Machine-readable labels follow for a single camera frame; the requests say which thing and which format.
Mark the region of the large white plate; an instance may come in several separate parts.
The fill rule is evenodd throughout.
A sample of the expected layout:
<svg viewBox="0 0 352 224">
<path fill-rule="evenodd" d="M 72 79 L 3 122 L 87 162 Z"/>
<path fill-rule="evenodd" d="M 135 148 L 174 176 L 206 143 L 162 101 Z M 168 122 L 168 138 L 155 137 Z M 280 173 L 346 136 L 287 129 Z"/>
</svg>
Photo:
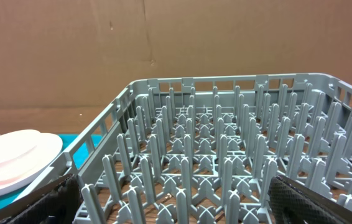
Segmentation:
<svg viewBox="0 0 352 224">
<path fill-rule="evenodd" d="M 33 129 L 0 135 L 0 196 L 31 183 L 62 146 L 60 136 Z"/>
</svg>

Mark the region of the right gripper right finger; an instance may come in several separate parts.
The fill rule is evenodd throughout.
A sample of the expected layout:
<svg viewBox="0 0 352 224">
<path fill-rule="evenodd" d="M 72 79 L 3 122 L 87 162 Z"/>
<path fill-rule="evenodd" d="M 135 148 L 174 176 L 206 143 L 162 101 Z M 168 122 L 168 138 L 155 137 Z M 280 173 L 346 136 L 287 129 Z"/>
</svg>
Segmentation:
<svg viewBox="0 0 352 224">
<path fill-rule="evenodd" d="M 271 179 L 268 195 L 277 224 L 352 224 L 351 210 L 284 175 Z"/>
</svg>

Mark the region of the teal plastic tray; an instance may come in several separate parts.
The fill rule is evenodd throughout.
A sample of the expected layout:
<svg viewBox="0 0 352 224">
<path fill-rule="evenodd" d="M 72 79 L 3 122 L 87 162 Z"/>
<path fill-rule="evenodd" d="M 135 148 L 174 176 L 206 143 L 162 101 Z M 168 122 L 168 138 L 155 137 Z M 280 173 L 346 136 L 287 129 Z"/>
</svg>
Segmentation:
<svg viewBox="0 0 352 224">
<path fill-rule="evenodd" d="M 62 139 L 62 142 L 63 142 L 62 151 L 63 151 L 76 139 L 78 135 L 77 134 L 59 134 L 58 136 Z M 87 150 L 86 144 L 83 143 L 83 145 L 80 146 L 80 148 L 73 155 L 73 160 L 76 167 L 80 168 L 80 166 L 86 160 L 87 157 L 88 157 L 88 150 Z M 14 190 L 12 192 L 9 192 L 7 194 L 0 195 L 0 209 L 12 203 L 25 190 L 26 187 L 27 185 L 17 190 Z"/>
</svg>

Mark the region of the grey dish rack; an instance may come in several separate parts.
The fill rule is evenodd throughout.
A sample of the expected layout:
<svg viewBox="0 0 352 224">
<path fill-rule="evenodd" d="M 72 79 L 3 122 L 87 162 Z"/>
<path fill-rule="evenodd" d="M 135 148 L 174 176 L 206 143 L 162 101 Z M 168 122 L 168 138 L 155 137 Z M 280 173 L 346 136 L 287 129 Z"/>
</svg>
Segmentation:
<svg viewBox="0 0 352 224">
<path fill-rule="evenodd" d="M 72 223 L 271 223 L 276 175 L 352 210 L 352 85 L 323 73 L 136 80 L 22 195 L 67 174 L 81 193 Z"/>
</svg>

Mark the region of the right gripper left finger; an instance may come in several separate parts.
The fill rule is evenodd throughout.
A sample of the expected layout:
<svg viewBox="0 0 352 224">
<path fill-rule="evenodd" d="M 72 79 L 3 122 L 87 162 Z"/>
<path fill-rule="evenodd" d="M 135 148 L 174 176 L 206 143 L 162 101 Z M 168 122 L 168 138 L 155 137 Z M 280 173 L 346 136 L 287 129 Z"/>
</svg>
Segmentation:
<svg viewBox="0 0 352 224">
<path fill-rule="evenodd" d="M 0 223 L 72 223 L 80 204 L 78 178 L 67 174 L 0 209 Z"/>
</svg>

